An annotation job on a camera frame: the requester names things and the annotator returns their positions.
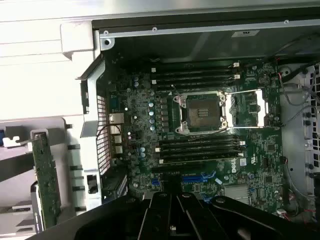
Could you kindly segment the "long black expansion slot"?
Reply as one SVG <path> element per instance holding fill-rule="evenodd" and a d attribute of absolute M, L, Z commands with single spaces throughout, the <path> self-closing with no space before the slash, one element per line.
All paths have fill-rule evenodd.
<path fill-rule="evenodd" d="M 167 172 L 183 172 L 183 171 L 195 171 L 198 169 L 202 169 L 205 166 L 204 163 L 197 164 L 169 164 L 169 165 L 159 165 L 151 168 L 151 172 L 153 174 L 158 173 L 167 173 Z"/>

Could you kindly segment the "RAM slot black clips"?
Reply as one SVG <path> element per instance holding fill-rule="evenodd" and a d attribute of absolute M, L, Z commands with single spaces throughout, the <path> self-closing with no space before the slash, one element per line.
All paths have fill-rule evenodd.
<path fill-rule="evenodd" d="M 162 140 L 159 142 L 160 146 L 177 145 L 183 146 L 187 144 L 204 144 L 204 143 L 233 143 L 239 142 L 241 138 L 237 135 L 221 135 L 221 136 L 207 136 L 199 138 L 184 138 L 176 140 Z"/>
<path fill-rule="evenodd" d="M 177 90 L 193 90 L 193 89 L 207 89 L 207 88 L 223 88 L 231 87 L 236 85 L 237 82 L 234 81 L 212 81 L 212 82 L 180 82 L 180 83 L 164 83 L 164 84 L 152 84 L 151 88 L 156 91 L 168 91 L 171 89 Z"/>
<path fill-rule="evenodd" d="M 187 151 L 187 152 L 161 152 L 160 157 L 164 159 L 170 158 L 184 158 L 184 157 L 206 157 L 206 156 L 227 156 L 237 155 L 241 153 L 239 149 L 218 149 L 218 150 L 201 150 L 201 151 Z"/>
<path fill-rule="evenodd" d="M 172 71 L 162 73 L 152 73 L 152 77 L 171 77 L 171 76 L 184 76 L 184 75 L 209 75 L 209 74 L 238 74 L 237 69 L 201 69 L 201 70 L 186 70 L 186 71 Z"/>

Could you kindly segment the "grey open PC case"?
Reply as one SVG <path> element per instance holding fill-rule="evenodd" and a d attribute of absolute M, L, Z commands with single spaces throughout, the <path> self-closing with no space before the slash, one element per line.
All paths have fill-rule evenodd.
<path fill-rule="evenodd" d="M 302 70 L 320 63 L 320 16 L 308 20 L 284 19 L 276 22 L 220 26 L 193 26 L 187 23 L 150 26 L 112 26 L 110 21 L 79 24 L 88 27 L 95 47 L 86 44 L 92 57 L 79 76 L 83 124 L 79 142 L 79 163 L 72 170 L 82 172 L 82 185 L 77 189 L 76 210 L 89 211 L 125 194 L 144 199 L 155 192 L 138 197 L 129 189 L 128 170 L 113 165 L 110 135 L 105 132 L 109 121 L 108 91 L 121 70 L 162 64 L 256 61 L 275 63 L 279 72 L 280 117 L 283 83 Z M 320 194 L 313 200 L 299 197 L 290 187 L 283 154 L 285 205 L 278 214 L 291 222 L 320 225 Z"/>

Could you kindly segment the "metal disk bay cage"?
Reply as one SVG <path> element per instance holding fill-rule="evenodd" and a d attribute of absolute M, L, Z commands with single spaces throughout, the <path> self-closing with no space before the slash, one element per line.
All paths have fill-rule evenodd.
<path fill-rule="evenodd" d="M 320 195 L 320 63 L 283 83 L 280 96 L 282 150 L 291 189 L 302 199 Z"/>

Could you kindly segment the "grey parts rack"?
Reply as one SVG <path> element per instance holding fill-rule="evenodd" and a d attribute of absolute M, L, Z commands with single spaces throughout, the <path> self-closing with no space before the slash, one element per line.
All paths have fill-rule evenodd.
<path fill-rule="evenodd" d="M 44 117 L 25 120 L 0 121 L 0 132 L 8 131 L 9 137 L 30 139 L 32 130 L 48 130 L 51 153 L 57 168 L 57 180 L 61 200 L 61 213 L 57 222 L 74 217 L 73 194 L 67 154 L 66 122 L 62 117 Z M 0 209 L 31 201 L 31 185 L 36 180 L 32 155 L 27 146 L 0 147 Z"/>

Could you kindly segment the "CPU socket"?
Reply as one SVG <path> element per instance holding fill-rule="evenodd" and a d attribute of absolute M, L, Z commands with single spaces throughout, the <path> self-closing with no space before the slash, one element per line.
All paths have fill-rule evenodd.
<path fill-rule="evenodd" d="M 226 131 L 226 94 L 221 91 L 179 93 L 172 98 L 178 109 L 177 134 L 209 135 Z"/>

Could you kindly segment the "green motherboard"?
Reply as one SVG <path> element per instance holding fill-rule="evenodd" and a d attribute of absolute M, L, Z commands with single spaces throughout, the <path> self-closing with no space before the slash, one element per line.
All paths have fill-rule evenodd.
<path fill-rule="evenodd" d="M 201 89 L 177 89 L 180 94 L 188 92 L 218 91 L 233 93 L 261 89 L 263 98 L 268 102 L 268 115 L 264 118 L 266 126 L 282 126 L 280 106 L 279 70 L 275 63 L 257 61 L 219 61 L 240 62 L 237 69 L 241 77 L 237 84 L 229 87 L 214 87 Z M 201 175 L 208 182 L 181 184 L 184 192 L 195 194 L 206 203 L 212 198 L 225 196 L 225 186 L 247 185 L 250 206 L 260 210 L 278 214 L 285 206 L 284 173 L 282 158 L 282 129 L 231 129 L 213 134 L 183 135 L 175 133 L 179 124 L 177 105 L 173 102 L 173 89 L 157 91 L 152 89 L 151 80 L 174 77 L 215 76 L 231 74 L 197 74 L 181 76 L 152 77 L 151 67 L 163 64 L 137 66 L 132 69 L 122 69 L 111 89 L 107 92 L 107 109 L 110 114 L 123 113 L 123 124 L 110 124 L 104 129 L 109 133 L 110 157 L 112 164 L 127 168 L 129 190 L 137 197 L 143 197 L 148 192 L 164 191 L 172 187 L 172 180 L 165 180 L 160 186 L 151 184 L 152 178 L 160 176 L 193 176 Z M 121 134 L 111 134 L 110 125 L 121 125 Z M 112 135 L 121 135 L 122 144 L 113 144 Z M 240 137 L 240 147 L 225 149 L 198 148 L 180 149 L 165 152 L 155 152 L 160 141 L 195 139 L 211 136 Z M 114 146 L 122 146 L 122 154 L 113 154 Z M 201 169 L 152 173 L 151 168 L 161 166 L 160 153 L 195 152 L 236 149 L 244 157 L 236 160 L 212 161 Z"/>

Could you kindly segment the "RAM slot white clips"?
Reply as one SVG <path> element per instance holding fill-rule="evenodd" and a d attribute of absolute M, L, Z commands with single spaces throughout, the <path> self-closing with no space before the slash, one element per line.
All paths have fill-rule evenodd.
<path fill-rule="evenodd" d="M 179 150 L 195 150 L 200 148 L 205 149 L 226 149 L 226 148 L 239 148 L 239 141 L 195 141 L 195 142 L 176 142 L 163 144 L 161 146 L 155 147 L 154 151 L 156 153 L 165 151 L 179 151 Z"/>
<path fill-rule="evenodd" d="M 203 71 L 203 70 L 230 70 L 239 68 L 240 62 L 185 62 L 185 63 L 163 63 L 150 68 L 151 73 L 175 72 L 175 71 Z"/>
<path fill-rule="evenodd" d="M 158 163 L 160 165 L 177 165 L 177 164 L 191 164 L 191 163 L 206 163 L 206 162 L 221 162 L 231 161 L 244 157 L 243 153 L 218 155 L 218 156 L 199 156 L 199 157 L 182 157 L 175 159 L 160 158 Z"/>
<path fill-rule="evenodd" d="M 156 85 L 160 83 L 176 82 L 176 81 L 201 81 L 201 82 L 210 82 L 210 81 L 233 81 L 239 80 L 241 78 L 240 74 L 232 75 L 209 75 L 209 76 L 189 76 L 189 77 L 171 77 L 171 78 L 158 78 L 152 79 L 151 84 Z"/>

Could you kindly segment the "blue expansion slot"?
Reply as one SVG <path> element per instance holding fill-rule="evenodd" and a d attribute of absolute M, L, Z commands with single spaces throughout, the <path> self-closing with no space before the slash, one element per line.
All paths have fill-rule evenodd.
<path fill-rule="evenodd" d="M 151 179 L 151 185 L 152 186 L 160 186 L 161 183 L 164 183 L 165 181 L 174 180 L 178 181 L 181 184 L 195 184 L 195 183 L 206 183 L 208 182 L 208 178 L 204 178 L 201 175 L 162 175 L 158 178 L 152 178 Z"/>

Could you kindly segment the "silver chipset heat sink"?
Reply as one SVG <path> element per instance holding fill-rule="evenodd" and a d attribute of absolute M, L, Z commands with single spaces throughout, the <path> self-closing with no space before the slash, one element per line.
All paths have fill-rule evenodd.
<path fill-rule="evenodd" d="M 249 188 L 245 184 L 225 186 L 224 195 L 247 205 L 249 205 L 251 201 L 249 196 Z"/>

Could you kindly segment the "silver socket cover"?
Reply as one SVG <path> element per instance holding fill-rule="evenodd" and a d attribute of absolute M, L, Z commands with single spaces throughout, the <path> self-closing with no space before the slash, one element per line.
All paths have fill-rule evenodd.
<path fill-rule="evenodd" d="M 262 89 L 220 93 L 222 127 L 265 127 L 269 114 Z"/>

